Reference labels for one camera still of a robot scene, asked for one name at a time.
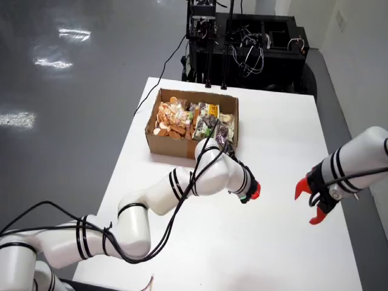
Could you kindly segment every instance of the gray floor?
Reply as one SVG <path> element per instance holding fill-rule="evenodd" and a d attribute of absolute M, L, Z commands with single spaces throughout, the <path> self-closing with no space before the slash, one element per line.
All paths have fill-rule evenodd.
<path fill-rule="evenodd" d="M 185 19 L 180 0 L 0 2 L 2 225 L 43 199 L 75 215 L 96 213 L 147 77 L 159 76 Z M 183 53 L 165 78 L 180 79 Z M 320 52 L 311 50 L 307 61 L 332 152 L 349 131 Z M 366 193 L 343 207 L 364 290 L 386 290 L 388 246 L 373 198 Z M 46 207 L 16 227 L 66 219 Z M 74 269 L 57 274 L 71 278 Z"/>

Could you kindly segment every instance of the wire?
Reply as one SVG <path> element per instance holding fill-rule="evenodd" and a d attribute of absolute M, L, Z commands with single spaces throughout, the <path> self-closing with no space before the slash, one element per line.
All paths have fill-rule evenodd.
<path fill-rule="evenodd" d="M 170 221 L 166 227 L 166 230 L 163 234 L 163 237 L 162 239 L 160 240 L 160 242 L 158 243 L 158 245 L 147 255 L 145 256 L 144 258 L 142 259 L 133 259 L 129 256 L 127 256 L 125 254 L 125 252 L 123 251 L 123 249 L 120 247 L 120 245 L 118 244 L 114 234 L 112 234 L 109 230 L 107 229 L 101 229 L 99 227 L 97 227 L 96 225 L 88 222 L 88 221 L 81 221 L 81 218 L 78 218 L 76 217 L 75 215 L 71 214 L 70 212 L 68 212 L 67 210 L 63 209 L 62 207 L 58 206 L 57 204 L 51 202 L 51 201 L 42 201 L 42 202 L 39 202 L 33 206 L 31 206 L 29 209 L 27 209 L 26 211 L 24 211 L 23 213 L 21 213 L 20 215 L 18 215 L 15 219 L 13 219 L 10 223 L 8 223 L 1 231 L 0 231 L 0 238 L 3 237 L 3 236 L 7 236 L 7 235 L 11 235 L 11 234 L 15 234 L 15 233 L 22 233 L 22 232 L 27 232 L 27 231 L 37 231 L 37 230 L 61 230 L 61 229 L 90 229 L 90 230 L 93 230 L 93 231 L 97 231 L 97 232 L 100 232 L 102 233 L 103 237 L 106 236 L 106 238 L 110 241 L 110 243 L 112 244 L 113 248 L 117 251 L 117 253 L 120 255 L 120 257 L 130 263 L 130 264 L 138 264 L 138 263 L 142 263 L 142 262 L 145 262 L 145 261 L 148 261 L 152 258 L 154 258 L 163 248 L 164 246 L 167 244 L 167 241 L 169 240 L 169 237 L 170 237 L 170 234 L 171 234 L 171 230 L 172 230 L 172 226 L 173 226 L 173 222 L 174 222 L 174 219 L 175 219 L 175 216 L 176 214 L 178 213 L 178 211 L 180 210 L 183 202 L 186 200 L 187 198 L 187 195 L 189 194 L 189 192 L 191 191 L 191 189 L 193 189 L 193 186 L 195 185 L 196 181 L 199 179 L 199 177 L 201 177 L 209 167 L 212 166 L 212 164 L 214 164 L 217 159 L 225 152 L 225 149 L 226 149 L 226 145 L 224 145 L 224 147 L 222 148 L 222 150 L 219 151 L 219 153 L 217 154 L 217 156 L 212 159 L 199 173 L 198 175 L 196 175 L 196 171 L 198 169 L 198 165 L 201 161 L 201 158 L 203 156 L 203 154 L 207 151 L 206 149 L 206 145 L 210 139 L 210 137 L 213 135 L 213 132 L 218 124 L 219 120 L 217 119 L 216 121 L 216 124 L 214 125 L 212 131 L 210 132 L 210 135 L 207 137 L 205 143 L 204 143 L 204 146 L 200 152 L 200 154 L 198 155 L 197 157 L 197 163 L 195 165 L 195 168 L 194 168 L 194 171 L 193 171 L 193 174 L 191 176 L 191 179 L 189 181 L 189 184 L 185 190 L 185 192 L 182 194 L 182 197 L 181 199 L 179 200 L 178 202 L 178 205 L 176 206 L 175 208 L 175 211 L 172 215 L 172 217 L 170 218 Z M 77 222 L 80 222 L 81 225 L 79 226 L 76 226 L 76 225 L 70 225 L 70 226 L 48 226 L 48 227 L 32 227 L 32 228 L 27 228 L 27 229 L 18 229 L 18 230 L 11 230 L 11 231 L 8 231 L 8 232 L 5 232 L 10 226 L 12 226 L 15 222 L 17 222 L 18 220 L 20 220 L 22 217 L 24 217 L 26 214 L 28 214 L 29 212 L 31 212 L 32 210 L 38 208 L 39 206 L 42 206 L 42 205 L 45 205 L 45 204 L 48 204 L 48 205 L 51 205 L 53 206 L 54 208 L 60 210 L 61 212 L 65 213 L 67 216 L 73 218 L 75 221 Z"/>
<path fill-rule="evenodd" d="M 171 58 L 172 58 L 173 55 L 176 53 L 176 51 L 179 50 L 179 48 L 181 47 L 181 44 L 182 44 L 183 40 L 185 39 L 185 37 L 186 37 L 186 34 L 183 36 L 181 42 L 179 43 L 179 46 L 174 50 L 174 52 L 172 53 L 172 55 L 171 55 L 171 56 L 166 60 L 166 62 L 164 63 L 164 65 L 163 65 L 163 71 L 162 71 L 162 73 L 160 74 L 158 83 L 157 83 L 155 86 L 153 86 L 153 87 L 151 88 L 151 90 L 148 92 L 147 96 L 143 99 L 143 101 L 140 102 L 138 108 L 135 110 L 135 112 L 134 112 L 133 115 L 135 115 L 135 114 L 138 112 L 140 106 L 142 106 L 142 104 L 144 103 L 144 101 L 147 100 L 147 98 L 150 96 L 152 90 L 155 89 L 155 88 L 159 85 L 160 80 L 161 80 L 162 77 L 163 77 L 164 70 L 166 69 L 166 64 L 168 63 L 169 60 L 171 60 Z"/>
<path fill-rule="evenodd" d="M 299 44 L 299 41 L 302 41 L 303 45 L 302 45 L 301 51 L 304 49 L 304 39 L 303 38 L 292 38 L 292 39 L 290 39 L 289 43 L 287 44 L 287 49 L 289 49 L 290 43 L 292 41 L 297 41 L 297 44 Z"/>
<path fill-rule="evenodd" d="M 224 8 L 228 8 L 228 6 L 224 5 L 224 4 L 221 4 L 219 3 L 218 1 L 216 2 L 218 5 L 220 5 L 221 7 L 224 7 Z"/>
<path fill-rule="evenodd" d="M 369 175 L 385 173 L 385 172 L 388 172 L 388 167 L 378 168 L 378 169 L 373 169 L 373 170 L 366 170 L 366 171 L 354 173 L 351 175 L 343 176 L 343 177 L 340 177 L 338 179 L 333 179 L 333 180 L 325 183 L 325 186 L 328 187 L 332 184 L 336 184 L 336 183 L 341 182 L 341 181 L 345 181 L 345 180 L 349 180 L 349 179 L 353 179 L 353 178 L 364 177 L 364 176 L 369 176 Z"/>
<path fill-rule="evenodd" d="M 250 47 L 250 50 L 249 50 L 249 52 L 248 52 L 248 55 L 247 55 L 247 57 L 245 58 L 245 62 L 247 62 L 248 57 L 249 57 L 249 54 L 250 54 L 250 51 L 251 51 L 252 49 L 253 49 L 253 46 Z"/>
<path fill-rule="evenodd" d="M 258 59 L 257 59 L 257 61 L 256 61 L 256 64 L 255 64 L 255 66 L 253 67 L 253 69 L 251 69 L 251 70 L 249 71 L 248 75 L 245 76 L 245 78 L 247 78 L 247 77 L 248 77 L 248 76 L 256 69 L 256 66 L 257 66 L 257 64 L 259 63 L 260 58 L 261 58 L 261 68 L 259 69 L 258 72 L 255 71 L 255 73 L 253 73 L 253 74 L 259 74 L 259 73 L 261 73 L 262 70 L 263 70 L 263 68 L 264 68 L 264 53 L 263 53 L 263 48 L 260 48 L 260 55 L 259 55 L 259 57 L 258 57 Z"/>
<path fill-rule="evenodd" d="M 263 52 L 263 48 L 260 48 L 260 55 L 259 55 L 259 57 L 258 57 L 258 59 L 257 59 L 257 61 L 256 61 L 256 64 L 255 64 L 255 66 L 254 66 L 253 68 L 251 68 L 251 67 L 250 67 L 249 65 L 247 65 L 245 62 L 238 62 L 238 61 L 237 61 L 237 57 L 236 57 L 236 55 L 237 55 L 236 49 L 235 49 L 234 46 L 231 45 L 231 44 L 229 44 L 229 46 L 231 46 L 231 48 L 232 48 L 232 56 L 233 56 L 233 58 L 234 58 L 236 64 L 238 64 L 238 67 L 243 67 L 243 68 L 244 68 L 244 71 L 245 71 L 245 70 L 249 70 L 249 73 L 248 73 L 246 76 L 244 76 L 245 78 L 248 77 L 251 73 L 257 75 L 257 74 L 260 74 L 260 73 L 262 72 L 262 70 L 263 70 L 263 68 L 264 68 L 264 52 Z M 247 57 L 246 57 L 246 61 L 247 61 L 247 58 L 248 58 L 249 53 L 250 53 L 251 50 L 252 50 L 252 47 L 250 48 L 250 50 L 249 50 L 249 52 L 248 52 L 248 55 L 247 55 Z M 256 66 L 257 66 L 257 64 L 259 63 L 259 60 L 260 60 L 260 59 L 262 59 L 262 61 L 261 61 L 261 68 L 260 68 L 260 69 L 256 69 Z"/>

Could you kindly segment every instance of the black cable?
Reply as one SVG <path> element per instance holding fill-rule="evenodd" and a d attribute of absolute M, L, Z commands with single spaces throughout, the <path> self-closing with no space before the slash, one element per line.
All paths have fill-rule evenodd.
<path fill-rule="evenodd" d="M 158 243 L 158 245 L 147 255 L 145 256 L 143 259 L 132 259 L 130 257 L 128 257 L 123 249 L 120 247 L 120 245 L 118 244 L 115 236 L 109 231 L 109 229 L 101 229 L 99 227 L 97 227 L 96 225 L 86 221 L 84 223 L 84 225 L 80 225 L 80 226 L 76 226 L 76 225 L 69 225 L 69 226 L 50 226 L 50 227 L 32 227 L 32 228 L 27 228 L 27 229 L 18 229 L 18 230 L 11 230 L 11 231 L 8 231 L 5 233 L 5 231 L 12 225 L 14 224 L 15 222 L 17 222 L 19 219 L 21 219 L 23 216 L 25 216 L 26 214 L 28 214 L 29 212 L 31 212 L 32 210 L 34 210 L 35 208 L 41 206 L 41 205 L 45 205 L 45 204 L 48 204 L 48 205 L 51 205 L 53 206 L 54 208 L 57 208 L 58 210 L 60 210 L 61 212 L 65 213 L 67 216 L 73 218 L 75 221 L 79 221 L 81 222 L 81 219 L 76 217 L 75 215 L 71 214 L 70 212 L 66 211 L 65 209 L 63 209 L 62 207 L 58 206 L 57 204 L 51 202 L 51 201 L 42 201 L 42 202 L 39 202 L 35 205 L 33 205 L 32 207 L 30 207 L 29 209 L 27 209 L 26 211 L 24 211 L 22 214 L 18 215 L 15 219 L 13 219 L 10 223 L 8 223 L 1 231 L 0 231 L 0 238 L 3 237 L 3 236 L 6 236 L 6 235 L 11 235 L 11 234 L 15 234 L 15 233 L 21 233 L 21 232 L 27 232 L 27 231 L 37 231 L 37 230 L 61 230 L 61 229 L 89 229 L 89 230 L 92 230 L 92 231 L 97 231 L 97 232 L 100 232 L 102 233 L 103 235 L 103 238 L 107 238 L 113 248 L 117 251 L 117 253 L 121 256 L 121 258 L 130 263 L 130 264 L 137 264 L 137 263 L 141 263 L 141 262 L 145 262 L 145 261 L 148 261 L 152 258 L 154 258 L 163 248 L 164 246 L 167 244 L 167 241 L 170 237 L 170 234 L 171 234 L 171 230 L 172 230 L 172 226 L 173 226 L 173 222 L 174 222 L 174 219 L 175 219 L 175 216 L 176 214 L 178 213 L 178 211 L 180 210 L 183 202 L 185 201 L 185 199 L 187 198 L 187 195 L 189 194 L 189 192 L 191 191 L 191 189 L 193 188 L 194 184 L 196 183 L 196 181 L 199 179 L 199 177 L 201 175 L 203 175 L 205 173 L 205 171 L 210 167 L 212 166 L 212 164 L 214 164 L 217 159 L 224 153 L 225 149 L 226 149 L 226 144 L 225 146 L 222 148 L 222 150 L 217 154 L 217 156 L 211 160 L 199 173 L 198 173 L 198 176 L 195 175 L 197 169 L 198 169 L 198 165 L 199 165 L 199 162 L 202 158 L 202 155 L 204 154 L 204 152 L 207 151 L 206 149 L 206 145 L 210 139 L 210 137 L 212 136 L 213 132 L 214 132 L 214 129 L 215 127 L 217 126 L 218 124 L 218 120 L 215 124 L 215 126 L 213 127 L 212 131 L 210 132 L 210 135 L 208 136 L 208 138 L 206 139 L 205 143 L 204 143 L 204 146 L 200 152 L 200 154 L 198 155 L 198 158 L 197 158 L 197 163 L 195 165 L 195 168 L 194 168 L 194 172 L 193 172 L 193 175 L 191 176 L 191 179 L 190 179 L 190 182 L 185 190 L 185 192 L 182 194 L 182 197 L 181 199 L 179 200 L 179 203 L 178 205 L 176 206 L 175 208 L 175 211 L 166 227 L 166 230 L 164 232 L 164 235 L 162 237 L 162 239 L 160 240 L 160 242 Z"/>
<path fill-rule="evenodd" d="M 152 89 L 148 92 L 148 94 L 147 94 L 147 96 L 144 98 L 144 100 L 140 102 L 138 108 L 135 110 L 135 112 L 134 112 L 133 115 L 135 115 L 135 114 L 138 112 L 140 106 L 142 106 L 142 104 L 144 103 L 144 101 L 147 100 L 147 98 L 150 96 L 152 90 L 155 89 L 155 88 L 159 85 L 160 80 L 161 80 L 162 77 L 163 77 L 164 70 L 166 69 L 166 64 L 168 63 L 169 60 L 171 60 L 171 58 L 174 56 L 174 54 L 176 53 L 176 51 L 179 50 L 179 48 L 181 47 L 181 44 L 182 44 L 182 42 L 183 42 L 183 40 L 184 40 L 185 38 L 186 38 L 186 34 L 183 36 L 181 42 L 179 43 L 179 46 L 174 50 L 174 52 L 172 53 L 172 55 L 171 55 L 171 56 L 166 60 L 166 62 L 164 63 L 164 65 L 163 65 L 163 71 L 162 71 L 162 73 L 160 74 L 158 83 L 157 83 L 155 86 L 152 87 Z"/>
<path fill-rule="evenodd" d="M 349 180 L 349 179 L 353 179 L 353 178 L 364 177 L 364 176 L 369 176 L 369 175 L 374 175 L 374 174 L 385 173 L 385 172 L 388 172 L 388 167 L 378 168 L 378 169 L 373 169 L 373 170 L 361 171 L 361 172 L 358 172 L 358 173 L 354 173 L 354 174 L 351 174 L 351 175 L 340 177 L 338 179 L 333 179 L 333 180 L 325 183 L 325 186 L 328 187 L 328 186 L 330 186 L 332 184 L 336 184 L 336 183 L 341 182 L 341 181 L 345 181 L 345 180 Z"/>
<path fill-rule="evenodd" d="M 224 5 L 224 4 L 221 4 L 217 1 L 217 4 L 220 5 L 221 7 L 224 7 L 224 8 L 228 8 L 228 6 Z"/>

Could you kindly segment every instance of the cardboard box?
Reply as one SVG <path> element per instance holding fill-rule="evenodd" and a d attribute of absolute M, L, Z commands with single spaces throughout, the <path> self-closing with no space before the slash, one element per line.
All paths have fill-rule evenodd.
<path fill-rule="evenodd" d="M 147 138 L 150 151 L 160 155 L 180 156 L 183 158 L 195 159 L 194 150 L 198 141 L 188 141 L 186 139 L 172 139 L 168 136 L 157 136 L 153 134 L 155 129 L 156 115 L 161 102 L 169 102 L 172 96 L 178 99 L 186 99 L 188 102 L 209 104 L 219 104 L 219 111 L 235 116 L 235 131 L 233 136 L 233 148 L 236 150 L 238 144 L 238 99 L 221 94 L 205 92 L 189 92 L 169 89 L 160 89 L 153 105 L 151 117 L 145 127 L 145 137 Z"/>

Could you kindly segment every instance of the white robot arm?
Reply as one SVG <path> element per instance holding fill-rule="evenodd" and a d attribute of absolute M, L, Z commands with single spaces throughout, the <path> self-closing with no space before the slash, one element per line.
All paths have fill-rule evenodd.
<path fill-rule="evenodd" d="M 343 198 L 354 196 L 388 176 L 388 132 L 371 127 L 316 165 L 296 186 L 295 199 L 311 194 L 316 208 L 311 224 L 318 224 Z"/>
<path fill-rule="evenodd" d="M 206 141 L 201 141 L 195 150 L 198 171 L 209 164 L 211 166 L 205 169 L 205 174 L 197 179 L 188 193 L 185 193 L 185 190 L 190 184 L 192 174 L 178 167 L 159 183 L 128 194 L 119 203 L 118 222 L 110 229 L 110 233 L 125 256 L 130 257 L 133 263 L 140 263 L 151 248 L 148 209 L 158 215 L 165 215 L 182 203 L 182 197 L 185 199 L 190 196 L 207 196 L 222 189 L 235 193 L 242 203 L 259 196 L 260 185 L 246 166 L 225 153 L 220 153 L 214 139 L 209 139 L 206 147 L 202 149 L 204 144 Z M 1 234 L 0 290 L 31 290 L 38 252 L 43 252 L 48 263 L 57 269 L 99 254 L 123 258 L 109 238 L 103 232 L 88 229 L 89 224 L 104 228 L 98 216 L 87 215 L 81 220 L 61 225 L 77 225 L 77 229 Z"/>

